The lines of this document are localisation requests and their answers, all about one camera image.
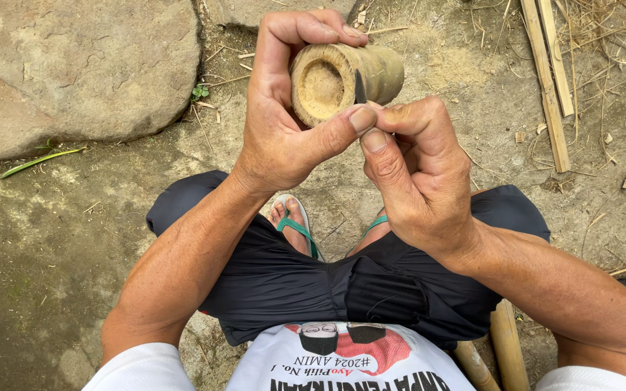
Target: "sleeve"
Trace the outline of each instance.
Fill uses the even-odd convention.
[[[82,391],[195,391],[178,348],[153,342],[127,349],[103,366]]]
[[[605,369],[571,365],[545,374],[535,391],[626,391],[626,376]]]

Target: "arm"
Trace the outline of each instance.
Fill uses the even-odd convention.
[[[626,376],[626,288],[598,268],[527,234],[470,214],[470,160],[437,97],[378,113],[361,139],[365,170],[392,230],[448,270],[470,276],[551,329],[559,365]],[[402,140],[398,147],[397,140]]]
[[[104,365],[148,342],[178,346],[187,321],[204,301],[248,224],[278,190],[300,184],[322,161],[342,153],[376,115],[358,104],[308,131],[288,114],[289,58],[306,42],[363,46],[334,10],[267,14],[248,85],[243,149],[222,184],[170,226],[127,277],[101,331]]]

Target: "concrete ground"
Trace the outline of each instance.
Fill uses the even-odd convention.
[[[534,131],[544,122],[543,110],[519,13],[510,13],[519,8],[510,5],[510,26],[497,38],[506,5],[475,0],[472,6],[471,16],[465,9],[470,3],[459,1],[372,4],[367,21],[375,21],[373,29],[411,26],[372,35],[374,44],[405,57],[405,86],[395,102],[440,94],[459,141],[476,163],[475,185],[517,185],[543,212],[553,245],[606,271],[626,267],[626,190],[621,190],[626,177],[626,65],[610,70],[607,88],[621,84],[613,88],[618,94],[606,95],[603,114],[601,97],[595,96],[604,79],[579,89],[582,114],[576,140],[573,118],[565,120],[567,141],[573,143],[572,169],[578,173],[539,169],[552,163],[552,153],[547,132],[538,136]],[[200,11],[204,60],[222,45],[255,49],[255,34],[214,26]],[[473,19],[485,29],[484,41]],[[247,75],[239,63],[252,65],[252,58],[239,59],[238,54],[220,50],[205,63],[205,73],[225,79]],[[565,61],[569,70],[568,55]],[[577,51],[575,61],[579,84],[607,67],[605,58],[590,51]],[[181,177],[231,169],[242,145],[246,86],[244,79],[210,90],[205,102],[219,107],[220,124],[215,111],[202,108],[204,129],[187,113],[183,122],[151,138],[117,145],[91,141],[84,155],[58,157],[0,180],[0,390],[79,389],[97,370],[103,319],[127,273],[154,240],[144,224],[146,211]],[[613,136],[607,150],[618,162],[603,168],[601,127]],[[514,141],[517,131],[526,131],[524,143]],[[0,162],[0,173],[19,163]],[[362,163],[355,144],[291,190],[305,203],[313,237],[332,261],[359,240],[382,205]],[[535,383],[556,366],[556,344],[546,328],[522,318],[517,323]],[[488,338],[477,346],[493,363]],[[198,314],[183,334],[180,350],[200,390],[222,390],[245,348],[228,346],[217,322]]]

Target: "fingernail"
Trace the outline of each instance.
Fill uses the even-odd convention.
[[[360,107],[349,116],[349,122],[352,123],[357,133],[361,133],[376,122],[376,114],[369,109]]]
[[[376,129],[362,136],[361,142],[369,152],[378,152],[388,144],[388,139],[384,131]]]
[[[325,27],[326,30],[330,31],[331,33],[333,33],[333,34],[335,34],[335,35],[337,35],[339,37],[339,34],[337,33],[337,31],[335,31],[335,29],[333,29],[332,27],[328,26],[325,23],[321,23],[321,25],[323,27]]]
[[[373,107],[374,109],[379,109],[379,110],[383,110],[383,106],[379,105],[378,103],[368,100],[366,101],[366,104],[368,104],[369,106]]]
[[[359,38],[361,36],[358,31],[352,29],[348,24],[345,24],[342,27],[342,30],[344,30],[344,32],[347,33],[347,35],[349,35],[350,37]]]

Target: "small knife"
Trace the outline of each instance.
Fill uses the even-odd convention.
[[[359,69],[354,71],[354,97],[357,103],[366,103],[366,88],[364,87],[364,80],[361,78]]]

